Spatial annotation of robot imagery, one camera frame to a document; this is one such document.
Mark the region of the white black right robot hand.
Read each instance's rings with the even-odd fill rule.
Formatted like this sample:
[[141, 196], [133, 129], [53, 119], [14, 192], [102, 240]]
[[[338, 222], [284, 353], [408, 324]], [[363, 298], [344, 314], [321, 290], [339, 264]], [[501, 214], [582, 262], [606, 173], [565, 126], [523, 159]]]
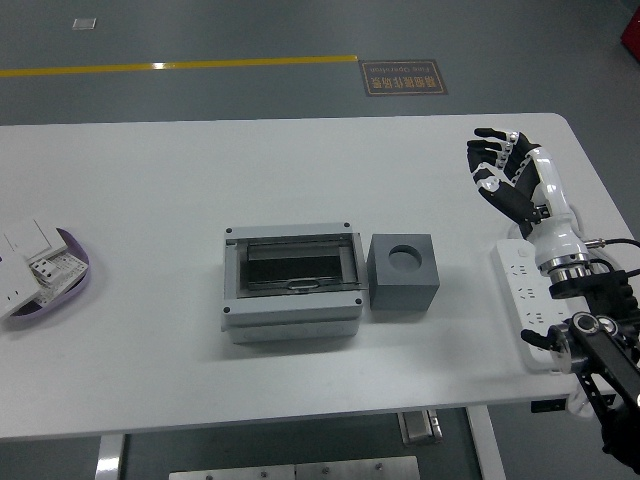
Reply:
[[474, 135], [467, 161], [478, 193], [534, 246], [539, 271], [585, 270], [588, 249], [550, 153], [518, 131], [477, 128]]

